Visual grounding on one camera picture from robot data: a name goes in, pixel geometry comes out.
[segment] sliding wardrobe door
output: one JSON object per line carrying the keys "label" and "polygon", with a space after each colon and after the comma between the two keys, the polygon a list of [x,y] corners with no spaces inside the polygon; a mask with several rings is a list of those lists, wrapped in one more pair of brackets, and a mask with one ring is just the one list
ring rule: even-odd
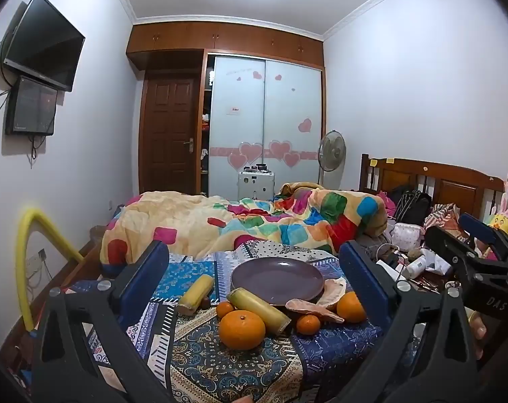
{"label": "sliding wardrobe door", "polygon": [[237,174],[261,162],[265,61],[217,56],[209,122],[209,195],[237,200]]}
{"label": "sliding wardrobe door", "polygon": [[321,72],[268,60],[263,146],[275,193],[288,182],[317,183],[321,116]]}

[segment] purple plate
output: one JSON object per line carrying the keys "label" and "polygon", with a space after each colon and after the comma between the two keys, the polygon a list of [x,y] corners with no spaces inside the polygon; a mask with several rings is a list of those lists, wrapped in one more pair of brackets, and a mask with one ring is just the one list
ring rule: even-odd
{"label": "purple plate", "polygon": [[323,290],[319,270],[306,262],[285,257],[260,257],[237,266],[231,273],[232,289],[244,288],[273,306],[293,298],[309,301]]}

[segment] door handle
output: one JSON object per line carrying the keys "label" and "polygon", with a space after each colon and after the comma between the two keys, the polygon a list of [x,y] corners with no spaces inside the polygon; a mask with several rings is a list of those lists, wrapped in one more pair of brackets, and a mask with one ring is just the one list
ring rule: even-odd
{"label": "door handle", "polygon": [[194,152],[194,138],[190,138],[187,142],[184,142],[183,145],[188,144],[188,152],[193,153]]}

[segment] standing fan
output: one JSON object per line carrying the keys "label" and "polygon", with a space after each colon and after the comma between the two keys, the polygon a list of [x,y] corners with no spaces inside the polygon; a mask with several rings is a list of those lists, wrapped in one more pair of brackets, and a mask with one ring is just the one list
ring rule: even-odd
{"label": "standing fan", "polygon": [[343,136],[339,131],[328,132],[319,143],[317,160],[321,171],[319,171],[319,184],[323,184],[323,173],[334,171],[342,163],[345,163],[347,149]]}

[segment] power outlet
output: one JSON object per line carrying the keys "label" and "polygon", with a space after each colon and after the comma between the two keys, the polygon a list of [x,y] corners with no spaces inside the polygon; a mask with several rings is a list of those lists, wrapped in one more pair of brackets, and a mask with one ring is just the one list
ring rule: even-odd
{"label": "power outlet", "polygon": [[31,277],[40,270],[42,264],[41,254],[45,254],[45,250],[41,249],[38,253],[26,259],[26,277]]}

